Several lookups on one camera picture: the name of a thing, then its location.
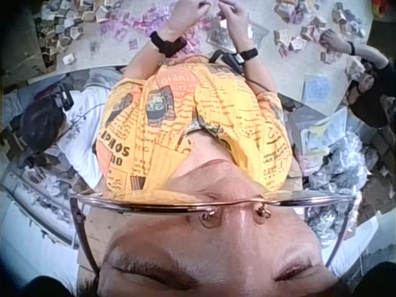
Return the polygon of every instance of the black watch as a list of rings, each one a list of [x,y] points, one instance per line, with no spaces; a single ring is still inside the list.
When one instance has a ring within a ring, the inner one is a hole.
[[[179,50],[187,45],[187,42],[184,40],[183,37],[179,37],[174,42],[162,40],[162,38],[158,35],[157,31],[151,33],[150,38],[152,43],[160,50],[160,53],[164,54],[167,58],[172,57],[174,54],[176,54]]]
[[[239,65],[245,64],[246,61],[259,55],[257,48],[252,48],[248,51],[242,51],[240,53],[234,54],[234,57]]]

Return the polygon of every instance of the person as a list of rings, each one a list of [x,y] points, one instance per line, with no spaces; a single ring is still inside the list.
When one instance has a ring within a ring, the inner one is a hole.
[[[321,35],[321,44],[328,50],[362,58],[367,75],[360,82],[351,83],[346,100],[353,114],[368,126],[382,128],[388,125],[381,100],[396,96],[396,73],[389,60],[377,49],[348,42],[331,29]]]
[[[164,61],[210,6],[179,0],[111,92],[96,143],[104,195],[166,190],[174,195],[164,202],[183,194],[237,201],[285,181],[292,154],[282,107],[239,4],[218,2],[246,58],[244,77],[202,56]],[[115,213],[126,222],[108,226],[97,281],[80,296],[342,296],[312,229],[291,208],[268,210],[265,221],[250,204],[210,218]]]
[[[106,99],[119,79],[121,73],[112,67],[90,70],[84,90],[70,91],[73,106],[68,111],[50,97],[33,101],[20,120],[22,138],[28,148],[40,153],[57,146],[91,189],[103,188],[103,175],[93,146]]]

